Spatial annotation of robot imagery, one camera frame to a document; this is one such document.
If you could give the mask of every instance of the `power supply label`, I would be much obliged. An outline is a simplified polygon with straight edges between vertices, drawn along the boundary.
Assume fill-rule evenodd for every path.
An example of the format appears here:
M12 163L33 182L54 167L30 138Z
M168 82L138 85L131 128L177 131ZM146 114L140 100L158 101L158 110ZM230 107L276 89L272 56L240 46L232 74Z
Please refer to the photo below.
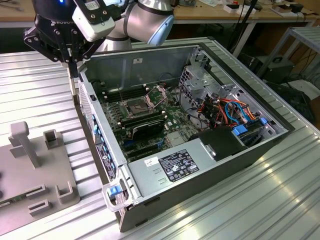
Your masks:
M186 149L160 158L159 162L170 182L178 181L199 171L195 161L191 158Z

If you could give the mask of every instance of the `metal frame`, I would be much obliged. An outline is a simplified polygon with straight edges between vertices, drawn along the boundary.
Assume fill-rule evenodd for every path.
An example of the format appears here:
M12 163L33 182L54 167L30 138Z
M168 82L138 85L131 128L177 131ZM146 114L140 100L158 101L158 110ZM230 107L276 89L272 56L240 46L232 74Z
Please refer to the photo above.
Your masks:
M253 166L120 233L116 216L101 195L102 183L74 109L66 69L35 52L2 54L0 144L6 144L7 122L17 118L32 123L31 138L37 137L38 130L62 132L81 201L1 240L319 238L320 131L216 41L175 39L164 45L198 42L214 51L296 131ZM145 47L133 44L133 48ZM221 76L219 69L212 71Z
M259 78L263 76L271 61L274 59L283 45L287 42L290 36L294 37L295 41L284 54L286 58L289 58L293 54L299 43L303 43L315 52L320 53L320 29L318 27L290 27L286 30L280 41L277 43L275 48L272 50L272 52L256 74ZM320 65L317 64L312 69L312 71L315 71L318 66Z

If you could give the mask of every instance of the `gray slot holder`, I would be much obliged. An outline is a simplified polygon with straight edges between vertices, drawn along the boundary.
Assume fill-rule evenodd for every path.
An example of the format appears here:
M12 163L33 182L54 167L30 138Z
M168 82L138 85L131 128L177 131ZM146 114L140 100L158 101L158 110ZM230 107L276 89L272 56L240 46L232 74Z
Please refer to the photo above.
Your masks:
M48 189L44 184L35 186L25 191L27 194L25 195L27 199L34 199L48 192Z
M56 192L56 197L58 198L60 204L65 204L75 197L74 190L71 186L71 182L68 181L68 192L63 192L62 190L59 189L58 185L55 185L55 192Z
M11 144L0 146L0 236L80 201L60 132L28 139L27 123L18 122L11 133Z
M43 212L51 209L52 204L48 201L48 199L38 201L35 204L29 205L29 214L34 217L35 215L41 214Z
M54 149L63 144L63 139L57 136L55 129L43 132L44 142L47 149Z

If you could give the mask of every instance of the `workbench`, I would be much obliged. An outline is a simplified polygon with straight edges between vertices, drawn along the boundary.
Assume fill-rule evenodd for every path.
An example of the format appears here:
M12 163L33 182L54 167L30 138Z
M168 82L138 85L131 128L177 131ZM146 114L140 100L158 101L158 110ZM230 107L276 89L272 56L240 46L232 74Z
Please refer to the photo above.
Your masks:
M22 0L20 6L23 12L15 9L0 7L0 28L28 28L34 25L35 12L32 0ZM319 16L302 13L293 16L280 16L271 10L271 5L262 4L263 9L249 17L247 27L239 40L233 55L238 57L251 32L257 23L302 23L311 27ZM234 24L239 20L239 14L228 13L222 5L215 7L197 1L195 7L177 6L174 9L175 24Z
M101 194L102 183L72 101L67 70L36 52L0 55L0 145L9 125L26 121L29 138L62 132L81 200L78 204L4 236L13 239L319 239L320 132L208 38L167 40L164 45L205 43L295 132L252 166L128 232L120 233ZM133 48L146 47L135 43ZM227 84L217 67L211 71Z

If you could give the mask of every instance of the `cable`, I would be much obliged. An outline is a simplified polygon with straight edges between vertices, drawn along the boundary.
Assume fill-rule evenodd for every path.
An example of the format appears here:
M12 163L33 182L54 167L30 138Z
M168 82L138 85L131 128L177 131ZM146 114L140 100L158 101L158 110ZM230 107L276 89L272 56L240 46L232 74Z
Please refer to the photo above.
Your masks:
M160 76L158 77L158 82L160 82L160 79L161 79L164 75L166 75L166 74L170 75L172 78L175 79L175 77L174 77L170 72L163 72L163 73L161 73Z
M183 88L183 83L181 84L180 86L180 91L179 91L179 105L180 105L180 108L185 111L190 117L194 118L194 119L198 119L199 121L201 122L204 122L205 124L208 124L206 121L204 121L203 119L199 118L199 117L196 117L196 116L193 116L191 115L190 113L188 113L186 110L184 110L184 108L182 107L181 105L181 92L182 92L182 88Z
M291 54L291 56L289 57L289 60L292 59L293 55L296 54L296 52L302 47L301 42L299 43L299 46L294 50L294 52Z
M244 109L242 108L242 106L241 106L239 103L237 103L237 102L235 102L235 101L231 101L230 103L235 104L235 105L241 110L244 118L245 118L247 121L249 121L249 122L251 121L250 117L245 113Z
M120 7L122 12L124 12L127 9L128 5L129 5L129 0L125 0L123 6Z
M229 111L228 111L228 105L229 105L229 104L231 104L231 102L228 102L228 103L225 105L225 107L224 107L225 113L226 113L226 115L228 116L228 118L230 118L232 121L236 122L236 123L239 125L239 124L240 124L239 121L229 115Z
M232 34L231 34L231 37L230 37L229 42L228 42L228 46L231 44L231 41L232 41L232 39L233 39L233 37L234 37L234 34L235 34L235 31L236 31L236 29L237 29L237 27L238 27L238 25L239 25L239 23L240 23L240 20L241 20L241 17L242 17L242 13L244 12L244 8L245 8L245 3L243 3L243 5L242 5L242 10L241 10L241 13L240 13L238 22L236 23L235 28L234 28L234 31L233 31Z
M235 27L233 35L231 36L230 42L229 42L229 44L227 46L227 50L228 51L230 51L231 48L234 45L234 42L235 42L235 37L234 36L240 36L240 37L242 36L242 32L244 32L244 29L246 28L246 22L247 22L250 14L251 14L252 10L254 9L254 6L256 5L257 2L258 2L258 0L252 0L251 1L250 7L249 7L248 11L246 12L241 24L239 26Z
M228 98L222 98L222 99L220 99L220 101L223 101L223 102L226 102L226 103L228 103L228 102L236 102L236 103L239 103L239 104L247 105L247 104L245 104L244 102L239 101L239 100L236 100L236 99L233 100L233 99L228 99ZM247 114L249 115L249 117L251 118L251 120L255 120L256 117L253 116L253 114L251 113L249 107L247 107L247 111L248 111Z
M305 72L307 70L307 68L309 67L309 65L313 62L313 60L316 58L316 54L313 56L312 60L308 63L309 58L311 57L311 51L310 51L310 55L308 57L308 59L306 60L306 66L304 66L303 68L303 72Z

